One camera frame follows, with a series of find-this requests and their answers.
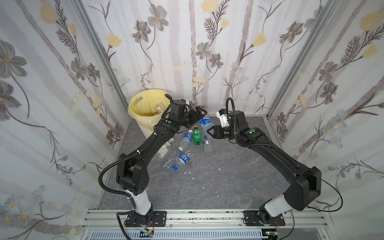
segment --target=black cable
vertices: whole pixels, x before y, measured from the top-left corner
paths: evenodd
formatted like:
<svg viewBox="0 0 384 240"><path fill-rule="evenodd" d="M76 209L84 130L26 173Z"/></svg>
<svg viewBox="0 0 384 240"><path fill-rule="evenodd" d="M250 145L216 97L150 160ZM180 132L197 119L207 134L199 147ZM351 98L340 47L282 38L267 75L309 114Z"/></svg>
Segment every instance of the black cable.
<svg viewBox="0 0 384 240"><path fill-rule="evenodd" d="M292 218L293 218L293 227L291 229L291 231L288 233L287 236L283 237L283 238L280 238L279 240L283 240L284 238L288 237L289 235L291 235L291 233L293 232L294 228L295 228L295 217L293 216L293 212L291 210L291 214L292 214Z"/></svg>
<svg viewBox="0 0 384 240"><path fill-rule="evenodd" d="M124 234L124 237L125 237L127 240L131 240L131 239L128 237L127 233L125 232L125 230L124 230L124 228L123 228L123 226L122 226L122 224L121 224L121 220L120 220L119 215L127 215L127 214L129 214L130 212L131 212L131 211L129 211L129 212L117 212L117 213L116 213L116 217L118 218L118 222L119 222L120 229L121 229L122 233Z"/></svg>
<svg viewBox="0 0 384 240"><path fill-rule="evenodd" d="M231 121L229 120L229 117L228 117L228 103L229 101L231 101L231 105L232 105L232 112L233 112L233 126L231 124ZM251 147L251 146L257 146L257 145L264 145L264 146L270 146L270 147L276 147L275 145L272 145L268 142L258 142L258 143L252 143L252 144L248 144L248 145L244 145L242 143L240 143L237 139L237 131L236 131L236 121L237 121L237 116L236 116L236 112L235 112L235 103L233 101L233 99L231 97L227 98L227 101L225 102L225 110L227 112L227 119L229 121L229 125L230 127L233 128L233 132L234 132L234 135L235 135L235 140L236 140L236 143L238 145L240 145L241 147Z"/></svg>
<svg viewBox="0 0 384 240"><path fill-rule="evenodd" d="M311 174L312 176L317 177L318 179L322 180L323 182L325 182L326 184L328 184L329 186L331 186L331 187L332 187L332 188L339 194L340 199L341 199L341 205L340 205L340 207L339 207L338 209L336 209L336 210L327 211L327 210L316 209L316 208L314 208L314 207L310 207L310 206L307 206L307 207L310 208L310 209L315 209L315 210L317 210L317 211L321 211L321 212L336 212L336 211L340 210L340 208L343 206L343 197L341 196L341 194L339 193L339 191L337 191L336 188L334 188L331 184L329 184L329 183L328 183L327 181L325 181L324 179L322 179L322 178L320 178L320 177L318 177L318 176L316 176L316 175L314 175L314 174L312 174L312 173L310 173L310 172L307 172L307 173Z"/></svg>

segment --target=bottle label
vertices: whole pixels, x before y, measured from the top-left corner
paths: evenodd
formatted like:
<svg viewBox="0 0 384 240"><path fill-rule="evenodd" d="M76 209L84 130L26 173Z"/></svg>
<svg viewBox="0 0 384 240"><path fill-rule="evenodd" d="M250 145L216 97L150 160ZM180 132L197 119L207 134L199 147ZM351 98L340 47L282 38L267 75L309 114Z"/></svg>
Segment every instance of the bottle label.
<svg viewBox="0 0 384 240"><path fill-rule="evenodd" d="M211 119L208 116L204 116L202 119L200 119L200 124L202 127L204 127L208 123L212 123Z"/></svg>
<svg viewBox="0 0 384 240"><path fill-rule="evenodd" d="M189 157L186 154L181 155L180 159L181 159L181 162L184 163L184 164L189 162Z"/></svg>
<svg viewBox="0 0 384 240"><path fill-rule="evenodd" d="M186 134L184 134L184 137L187 137L187 138L189 138L189 140L192 141L192 133L187 132Z"/></svg>

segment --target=trash can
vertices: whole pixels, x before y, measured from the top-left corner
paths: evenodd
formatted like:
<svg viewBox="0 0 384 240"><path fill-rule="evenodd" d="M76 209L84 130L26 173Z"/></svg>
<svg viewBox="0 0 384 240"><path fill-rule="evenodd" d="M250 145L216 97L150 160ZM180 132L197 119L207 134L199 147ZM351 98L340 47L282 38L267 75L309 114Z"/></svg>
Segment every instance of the trash can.
<svg viewBox="0 0 384 240"><path fill-rule="evenodd" d="M166 91L151 89L136 94L129 102L128 114L137 121L146 138L153 133L153 126L160 121L169 105L165 94Z"/></svg>

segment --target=wall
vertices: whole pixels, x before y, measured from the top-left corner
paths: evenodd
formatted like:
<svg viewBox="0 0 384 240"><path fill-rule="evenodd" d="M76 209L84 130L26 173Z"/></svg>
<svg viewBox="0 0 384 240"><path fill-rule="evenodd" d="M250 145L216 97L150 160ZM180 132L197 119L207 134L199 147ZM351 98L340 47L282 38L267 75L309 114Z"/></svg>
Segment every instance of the wall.
<svg viewBox="0 0 384 240"><path fill-rule="evenodd" d="M79 239L128 124L69 1L0 3L0 232Z"/></svg>
<svg viewBox="0 0 384 240"><path fill-rule="evenodd" d="M126 98L158 88L266 114L326 1L82 0Z"/></svg>
<svg viewBox="0 0 384 240"><path fill-rule="evenodd" d="M341 1L270 116L285 150L319 168L343 196L340 211L324 214L338 240L384 233L383 7L379 0ZM311 206L334 210L340 202L323 183Z"/></svg>

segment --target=plastic bottle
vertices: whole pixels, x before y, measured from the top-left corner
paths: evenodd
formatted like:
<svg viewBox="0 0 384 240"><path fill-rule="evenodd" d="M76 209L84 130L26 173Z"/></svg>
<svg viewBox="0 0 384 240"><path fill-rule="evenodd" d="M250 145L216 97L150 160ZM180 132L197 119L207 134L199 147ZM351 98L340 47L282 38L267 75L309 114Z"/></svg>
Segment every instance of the plastic bottle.
<svg viewBox="0 0 384 240"><path fill-rule="evenodd" d="M183 155L181 155L179 159L176 160L176 164L173 166L173 169L177 170L179 169L180 165L187 164L189 162L189 155L190 155L190 152L188 153L186 152Z"/></svg>
<svg viewBox="0 0 384 240"><path fill-rule="evenodd" d="M214 152L211 140L206 135L204 136L204 152L205 154L212 154Z"/></svg>
<svg viewBox="0 0 384 240"><path fill-rule="evenodd" d="M180 147L182 147L184 151L186 151L190 146L192 142L192 138L193 138L192 130L188 130L188 132L184 134L184 137L181 139L181 143L180 143Z"/></svg>
<svg viewBox="0 0 384 240"><path fill-rule="evenodd" d="M177 149L175 149L175 151L173 151L173 153L168 157L167 161L164 163L163 169L168 170L172 168L172 166L176 164L176 160L183 154L182 151L182 147L178 147Z"/></svg>
<svg viewBox="0 0 384 240"><path fill-rule="evenodd" d="M194 127L193 131L193 144L200 145L203 141L201 140L201 132L197 126Z"/></svg>
<svg viewBox="0 0 384 240"><path fill-rule="evenodd" d="M201 125L201 128L204 129L204 131L207 133L207 137L209 139L213 139L213 137L208 134L208 129L213 127L214 124L212 123L211 119L207 115L205 115L202 119L200 119L200 125Z"/></svg>

